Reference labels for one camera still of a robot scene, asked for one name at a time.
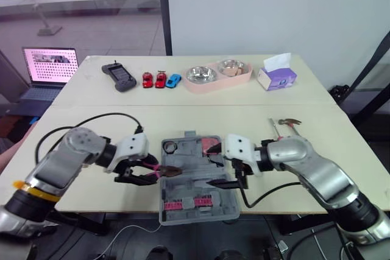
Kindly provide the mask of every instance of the toolbox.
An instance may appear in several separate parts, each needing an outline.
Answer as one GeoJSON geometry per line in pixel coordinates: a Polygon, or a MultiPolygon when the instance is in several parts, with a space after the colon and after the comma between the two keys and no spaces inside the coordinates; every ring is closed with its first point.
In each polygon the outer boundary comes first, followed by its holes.
{"type": "Polygon", "coordinates": [[[161,165],[182,169],[177,177],[160,179],[162,225],[232,220],[239,217],[236,192],[207,184],[215,179],[230,181],[221,151],[210,147],[221,143],[218,136],[197,136],[185,132],[184,138],[161,143],[161,165]]]}

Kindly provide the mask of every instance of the tissue box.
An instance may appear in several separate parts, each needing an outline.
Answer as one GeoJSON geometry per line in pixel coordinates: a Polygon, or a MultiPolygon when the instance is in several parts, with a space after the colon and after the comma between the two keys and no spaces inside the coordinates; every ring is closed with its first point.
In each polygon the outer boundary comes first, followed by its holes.
{"type": "Polygon", "coordinates": [[[270,72],[267,72],[265,68],[260,68],[257,80],[266,91],[272,91],[279,88],[289,88],[296,78],[297,74],[290,68],[280,68],[270,72]]]}

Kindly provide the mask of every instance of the stainless steel bowl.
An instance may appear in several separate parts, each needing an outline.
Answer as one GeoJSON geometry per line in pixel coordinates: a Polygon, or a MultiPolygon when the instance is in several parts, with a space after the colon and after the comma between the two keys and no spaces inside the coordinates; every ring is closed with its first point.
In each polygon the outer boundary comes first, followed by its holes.
{"type": "Polygon", "coordinates": [[[239,60],[228,59],[219,62],[218,71],[225,76],[233,77],[248,73],[249,69],[245,63],[239,60]]]}
{"type": "Polygon", "coordinates": [[[216,80],[217,72],[207,66],[192,67],[187,71],[187,79],[190,82],[203,84],[216,80]]]}

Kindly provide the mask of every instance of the red toy car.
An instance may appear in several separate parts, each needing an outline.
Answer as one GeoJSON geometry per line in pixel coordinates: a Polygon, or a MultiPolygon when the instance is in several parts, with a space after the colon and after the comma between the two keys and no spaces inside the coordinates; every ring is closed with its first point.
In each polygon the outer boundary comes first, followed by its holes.
{"type": "Polygon", "coordinates": [[[157,74],[157,79],[156,79],[156,83],[154,84],[154,86],[156,88],[164,88],[165,87],[165,82],[166,82],[165,71],[159,71],[158,74],[157,74]]]}
{"type": "Polygon", "coordinates": [[[145,72],[142,75],[142,86],[144,88],[151,88],[153,86],[153,75],[150,72],[145,72]]]}

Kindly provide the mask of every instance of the laptop screen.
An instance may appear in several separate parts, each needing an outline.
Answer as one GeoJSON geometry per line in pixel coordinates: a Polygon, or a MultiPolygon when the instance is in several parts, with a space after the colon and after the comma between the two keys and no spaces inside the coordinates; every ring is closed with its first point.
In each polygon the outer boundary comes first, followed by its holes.
{"type": "Polygon", "coordinates": [[[73,48],[24,47],[23,53],[32,83],[67,83],[79,67],[73,48]]]}

